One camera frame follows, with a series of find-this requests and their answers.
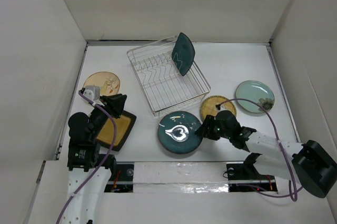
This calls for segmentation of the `dark teal round plate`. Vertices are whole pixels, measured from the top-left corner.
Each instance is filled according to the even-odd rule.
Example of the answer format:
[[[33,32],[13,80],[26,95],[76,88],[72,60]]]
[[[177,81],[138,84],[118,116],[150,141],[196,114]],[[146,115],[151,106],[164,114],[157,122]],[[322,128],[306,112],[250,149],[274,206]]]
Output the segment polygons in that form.
[[[200,120],[186,111],[174,111],[165,115],[158,124],[160,144],[173,154],[189,154],[202,142],[195,132],[202,126]]]

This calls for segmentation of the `woven bamboo round plate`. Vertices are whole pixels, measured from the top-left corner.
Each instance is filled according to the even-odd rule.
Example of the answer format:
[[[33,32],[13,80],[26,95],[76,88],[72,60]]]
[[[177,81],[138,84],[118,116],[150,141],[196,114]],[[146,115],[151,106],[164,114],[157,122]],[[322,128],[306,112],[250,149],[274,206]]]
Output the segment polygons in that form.
[[[235,105],[224,96],[214,95],[206,98],[200,108],[201,121],[204,121],[207,115],[216,116],[220,111],[228,110],[234,116],[237,115]]]

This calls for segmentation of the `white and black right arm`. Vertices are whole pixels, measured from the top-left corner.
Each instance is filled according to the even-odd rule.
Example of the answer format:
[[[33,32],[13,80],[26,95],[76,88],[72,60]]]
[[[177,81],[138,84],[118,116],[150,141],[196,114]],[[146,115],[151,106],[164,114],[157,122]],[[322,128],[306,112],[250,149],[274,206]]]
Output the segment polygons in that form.
[[[207,115],[195,134],[211,140],[225,138],[247,151],[243,172],[249,178],[271,175],[287,179],[318,198],[325,198],[336,183],[336,162],[318,142],[281,141],[241,126],[228,110]]]

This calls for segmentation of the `dark teal square plate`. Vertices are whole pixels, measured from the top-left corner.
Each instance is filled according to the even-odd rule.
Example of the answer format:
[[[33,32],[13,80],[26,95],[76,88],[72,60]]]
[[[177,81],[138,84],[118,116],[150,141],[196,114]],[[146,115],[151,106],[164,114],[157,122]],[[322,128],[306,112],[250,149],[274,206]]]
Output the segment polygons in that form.
[[[195,49],[191,40],[184,33],[180,33],[172,51],[172,60],[181,76],[188,73],[194,57]]]

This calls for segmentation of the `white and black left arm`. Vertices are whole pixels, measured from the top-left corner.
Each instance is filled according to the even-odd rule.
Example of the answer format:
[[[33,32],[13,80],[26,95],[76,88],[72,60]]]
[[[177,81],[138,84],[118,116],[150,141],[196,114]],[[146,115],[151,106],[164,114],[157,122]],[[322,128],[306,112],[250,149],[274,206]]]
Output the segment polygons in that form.
[[[127,96],[117,94],[91,100],[85,97],[84,90],[78,93],[93,110],[89,115],[74,113],[68,120],[67,201],[57,223],[94,223],[105,186],[117,175],[112,148],[100,154],[97,137],[108,120],[115,123],[120,118]]]

